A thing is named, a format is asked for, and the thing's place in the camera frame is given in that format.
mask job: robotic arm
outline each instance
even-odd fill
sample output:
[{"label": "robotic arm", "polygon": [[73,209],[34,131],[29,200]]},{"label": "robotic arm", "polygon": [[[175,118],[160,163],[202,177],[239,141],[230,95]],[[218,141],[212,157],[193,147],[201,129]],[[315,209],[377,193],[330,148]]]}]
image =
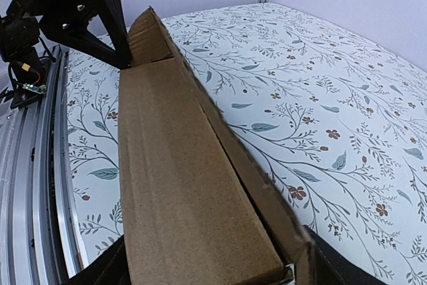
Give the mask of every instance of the robotic arm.
[{"label": "robotic arm", "polygon": [[[89,21],[96,15],[105,25],[114,49],[88,32]],[[36,16],[42,16],[40,22]],[[34,48],[42,41],[40,30],[46,38],[114,67],[123,69],[130,64],[132,57],[120,0],[12,0],[7,16],[0,18],[0,55],[9,62],[15,96],[41,95],[46,90],[47,70]]]}]

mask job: cardboard box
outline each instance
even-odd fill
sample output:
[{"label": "cardboard box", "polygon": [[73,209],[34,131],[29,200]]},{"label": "cardboard box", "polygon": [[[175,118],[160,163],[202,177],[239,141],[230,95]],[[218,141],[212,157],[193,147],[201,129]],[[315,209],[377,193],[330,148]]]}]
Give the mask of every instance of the cardboard box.
[{"label": "cardboard box", "polygon": [[314,284],[313,243],[153,9],[129,32],[119,156],[132,284]]}]

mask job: floral tablecloth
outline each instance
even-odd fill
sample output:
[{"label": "floral tablecloth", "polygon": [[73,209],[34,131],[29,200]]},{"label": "floral tablecloth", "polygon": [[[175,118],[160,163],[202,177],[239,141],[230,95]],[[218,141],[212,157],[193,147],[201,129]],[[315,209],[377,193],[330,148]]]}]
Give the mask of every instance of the floral tablecloth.
[{"label": "floral tablecloth", "polygon": [[[387,284],[427,285],[426,72],[273,3],[163,22],[301,223]],[[118,81],[71,52],[69,155],[91,261],[123,233]]]}]

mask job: cardboard flap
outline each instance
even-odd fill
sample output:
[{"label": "cardboard flap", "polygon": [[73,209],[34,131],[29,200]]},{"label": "cardboard flap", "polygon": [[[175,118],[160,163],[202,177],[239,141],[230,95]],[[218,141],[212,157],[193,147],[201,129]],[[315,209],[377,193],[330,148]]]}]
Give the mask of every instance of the cardboard flap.
[{"label": "cardboard flap", "polygon": [[133,56],[132,67],[172,57],[151,7],[133,23],[127,40]]}]

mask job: aluminum rail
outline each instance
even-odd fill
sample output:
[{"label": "aluminum rail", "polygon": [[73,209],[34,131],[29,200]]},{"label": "aluminum rail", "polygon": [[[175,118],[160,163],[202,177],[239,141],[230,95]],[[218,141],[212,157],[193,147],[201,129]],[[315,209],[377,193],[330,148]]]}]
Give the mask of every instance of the aluminum rail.
[{"label": "aluminum rail", "polygon": [[[81,270],[66,170],[67,52],[57,46],[47,94],[10,110],[0,100],[0,284],[56,285]],[[0,73],[0,92],[7,75]]]}]

